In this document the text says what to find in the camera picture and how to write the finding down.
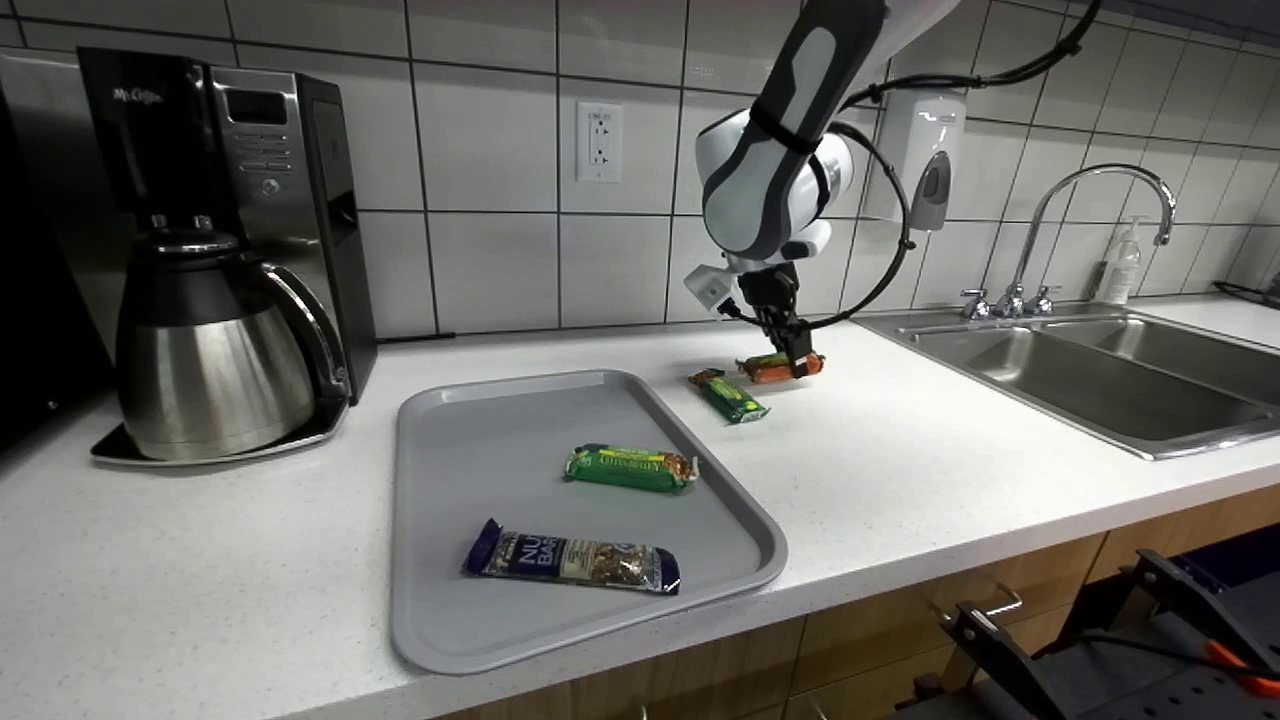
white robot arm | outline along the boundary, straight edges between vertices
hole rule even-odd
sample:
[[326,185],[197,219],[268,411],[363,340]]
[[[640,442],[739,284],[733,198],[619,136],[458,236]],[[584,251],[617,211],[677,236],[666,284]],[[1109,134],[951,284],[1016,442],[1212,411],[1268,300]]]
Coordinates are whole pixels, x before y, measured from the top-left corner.
[[697,267],[686,284],[725,312],[733,279],[755,309],[791,376],[814,371],[810,325],[795,315],[795,266],[831,239],[819,219],[852,185],[852,147],[829,136],[862,68],[885,68],[894,53],[945,21],[960,0],[810,0],[754,109],[739,109],[697,141],[706,224],[727,267]]

stainless steel sink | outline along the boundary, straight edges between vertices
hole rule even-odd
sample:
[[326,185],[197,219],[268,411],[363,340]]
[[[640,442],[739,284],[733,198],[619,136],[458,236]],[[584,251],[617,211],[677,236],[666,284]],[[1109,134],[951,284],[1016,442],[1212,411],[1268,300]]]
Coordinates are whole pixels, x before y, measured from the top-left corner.
[[1280,431],[1280,358],[1155,321],[870,329],[1147,461]]

kitchen counter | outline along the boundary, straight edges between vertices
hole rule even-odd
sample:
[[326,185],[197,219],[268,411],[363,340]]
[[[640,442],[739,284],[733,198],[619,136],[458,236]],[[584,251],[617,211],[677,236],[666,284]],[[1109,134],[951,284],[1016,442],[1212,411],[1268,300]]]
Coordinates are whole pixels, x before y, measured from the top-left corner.
[[[1280,347],[1271,309],[1141,309]],[[0,465],[0,715],[431,715],[1280,479],[1280,438],[1147,465],[870,329],[819,347],[825,376],[727,429],[686,376],[766,352],[750,329],[387,346],[326,449],[181,476],[94,468],[117,424],[94,410]],[[646,376],[789,531],[785,575],[485,678],[411,672],[387,643],[397,410],[570,368]]]

